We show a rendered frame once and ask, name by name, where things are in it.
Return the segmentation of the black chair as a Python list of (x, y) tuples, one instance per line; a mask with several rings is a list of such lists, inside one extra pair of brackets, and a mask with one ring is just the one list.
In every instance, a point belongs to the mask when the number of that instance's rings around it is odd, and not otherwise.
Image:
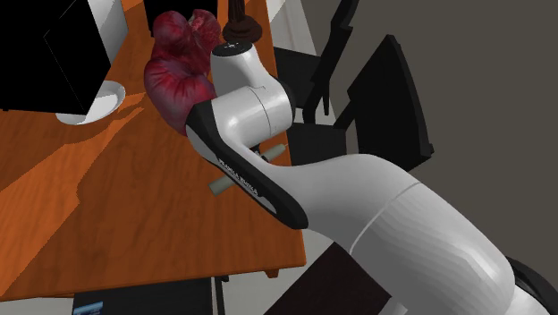
[(330, 22), (330, 35), (321, 55), (274, 47), (278, 77), (292, 89), (304, 123), (316, 122), (320, 101), (324, 114), (330, 114), (330, 80), (351, 36), (350, 23), (358, 4), (359, 0), (341, 0)]
[(355, 125), (360, 154), (386, 159), (406, 171), (435, 152), (402, 47), (387, 34), (347, 89), (349, 104), (332, 125), (294, 123), (287, 130), (290, 160), (301, 166), (347, 153)]

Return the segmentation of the grey-beige cylinder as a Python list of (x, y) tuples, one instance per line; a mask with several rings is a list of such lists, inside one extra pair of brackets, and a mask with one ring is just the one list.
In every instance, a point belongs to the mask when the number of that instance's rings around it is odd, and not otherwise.
[[(280, 143), (278, 145), (273, 146), (271, 149), (268, 149), (265, 152), (260, 152), (258, 149), (256, 149), (255, 153), (260, 155), (260, 157), (264, 159), (266, 162), (270, 162), (273, 161), (275, 158), (281, 156), (286, 151), (286, 149), (287, 149), (287, 145)], [(208, 187), (211, 190), (211, 192), (215, 196), (217, 196), (233, 185), (235, 185), (235, 181), (230, 177), (224, 175), (211, 182), (208, 185)]]

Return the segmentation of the red boxing gloves pair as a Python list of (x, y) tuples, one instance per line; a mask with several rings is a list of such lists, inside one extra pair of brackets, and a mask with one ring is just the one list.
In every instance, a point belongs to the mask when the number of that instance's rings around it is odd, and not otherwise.
[(187, 19), (168, 11), (153, 22), (155, 44), (144, 70), (144, 85), (158, 113), (175, 131), (194, 105), (216, 97), (210, 74), (212, 50), (221, 44), (221, 26), (209, 11), (195, 9)]

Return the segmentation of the orange wooden desk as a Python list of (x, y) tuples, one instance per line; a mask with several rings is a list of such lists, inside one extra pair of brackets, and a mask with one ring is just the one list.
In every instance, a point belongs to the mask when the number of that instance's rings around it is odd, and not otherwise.
[(302, 235), (238, 187), (160, 117), (145, 92), (154, 44), (142, 0), (107, 77), (126, 96), (85, 125), (0, 113), (0, 302), (263, 271), (306, 262)]

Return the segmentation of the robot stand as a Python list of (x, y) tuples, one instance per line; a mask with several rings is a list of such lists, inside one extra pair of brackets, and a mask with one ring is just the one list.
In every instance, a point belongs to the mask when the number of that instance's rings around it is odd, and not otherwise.
[(264, 315), (378, 315), (390, 298), (332, 243)]

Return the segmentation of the dark brown figure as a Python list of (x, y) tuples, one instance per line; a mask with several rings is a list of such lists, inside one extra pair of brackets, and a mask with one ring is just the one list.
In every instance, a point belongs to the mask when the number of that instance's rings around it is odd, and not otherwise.
[(246, 14), (244, 0), (228, 0), (228, 21), (222, 34), (227, 42), (256, 43), (261, 39), (263, 30), (254, 18)]

